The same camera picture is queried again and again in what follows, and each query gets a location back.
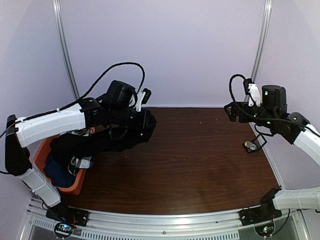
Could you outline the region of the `black t-shirt blue logo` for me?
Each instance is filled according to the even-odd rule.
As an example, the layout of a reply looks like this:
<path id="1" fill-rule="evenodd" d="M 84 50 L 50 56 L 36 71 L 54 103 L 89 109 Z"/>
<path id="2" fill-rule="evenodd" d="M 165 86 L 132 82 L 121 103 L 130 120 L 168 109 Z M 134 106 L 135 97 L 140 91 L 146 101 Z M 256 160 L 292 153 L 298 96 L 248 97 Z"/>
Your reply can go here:
<path id="1" fill-rule="evenodd" d="M 149 142 L 157 125 L 151 111 L 144 109 L 142 115 L 145 127 L 140 129 L 114 127 L 105 129 L 90 136 L 65 133 L 49 144 L 50 154 L 61 165 L 68 165 L 72 157 L 94 157 L 103 152 L 123 152 L 138 144 Z"/>

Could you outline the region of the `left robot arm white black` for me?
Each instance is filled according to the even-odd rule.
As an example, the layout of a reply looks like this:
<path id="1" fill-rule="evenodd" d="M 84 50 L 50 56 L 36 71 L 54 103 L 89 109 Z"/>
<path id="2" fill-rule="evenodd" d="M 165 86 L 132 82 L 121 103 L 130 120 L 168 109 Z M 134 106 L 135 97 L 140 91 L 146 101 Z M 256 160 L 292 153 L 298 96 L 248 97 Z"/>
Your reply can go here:
<path id="1" fill-rule="evenodd" d="M 70 106 L 34 116 L 8 116 L 3 132 L 6 171 L 22 180 L 52 208 L 53 215 L 61 222 L 69 221 L 72 218 L 71 209 L 62 203 L 58 189 L 30 161 L 27 147 L 49 137 L 100 125 L 144 129 L 147 127 L 147 112 L 142 105 L 148 102 L 151 94 L 147 88 L 136 90 L 127 83 L 114 80 L 106 93 L 98 98 L 81 98 Z"/>

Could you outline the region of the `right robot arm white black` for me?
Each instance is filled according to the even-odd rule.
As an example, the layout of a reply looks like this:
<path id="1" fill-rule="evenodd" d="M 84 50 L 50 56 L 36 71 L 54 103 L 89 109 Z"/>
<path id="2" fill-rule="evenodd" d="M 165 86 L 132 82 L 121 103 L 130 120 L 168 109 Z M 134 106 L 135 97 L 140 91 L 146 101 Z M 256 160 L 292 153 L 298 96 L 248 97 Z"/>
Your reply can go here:
<path id="1" fill-rule="evenodd" d="M 320 134 L 303 115 L 287 112 L 286 89 L 279 85 L 264 85 L 259 91 L 256 84 L 247 84 L 249 101 L 233 100 L 224 111 L 230 121 L 255 123 L 270 130 L 270 135 L 280 135 L 296 146 L 317 164 L 320 162 Z M 260 200 L 256 210 L 259 220 L 268 220 L 276 211 L 285 209 L 320 209 L 319 187 L 288 190 L 274 188 Z"/>

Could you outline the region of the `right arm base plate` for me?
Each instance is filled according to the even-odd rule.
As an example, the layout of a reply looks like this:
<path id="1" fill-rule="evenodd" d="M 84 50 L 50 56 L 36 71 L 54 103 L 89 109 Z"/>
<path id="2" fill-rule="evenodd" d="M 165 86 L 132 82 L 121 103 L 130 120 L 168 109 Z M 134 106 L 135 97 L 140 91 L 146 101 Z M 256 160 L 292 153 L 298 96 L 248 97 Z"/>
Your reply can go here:
<path id="1" fill-rule="evenodd" d="M 271 221 L 274 218 L 282 216 L 280 210 L 272 212 L 263 212 L 261 206 L 256 207 L 244 207 L 238 212 L 242 226 L 254 225 L 262 222 Z"/>

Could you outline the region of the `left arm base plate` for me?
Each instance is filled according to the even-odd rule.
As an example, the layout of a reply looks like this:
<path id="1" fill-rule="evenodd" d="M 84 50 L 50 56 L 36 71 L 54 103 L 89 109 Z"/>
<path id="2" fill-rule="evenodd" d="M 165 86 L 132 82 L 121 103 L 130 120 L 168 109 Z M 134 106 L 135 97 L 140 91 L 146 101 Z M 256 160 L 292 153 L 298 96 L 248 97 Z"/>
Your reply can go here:
<path id="1" fill-rule="evenodd" d="M 89 212 L 87 210 L 72 208 L 69 206 L 49 207 L 45 216 L 49 219 L 73 226 L 86 227 Z"/>

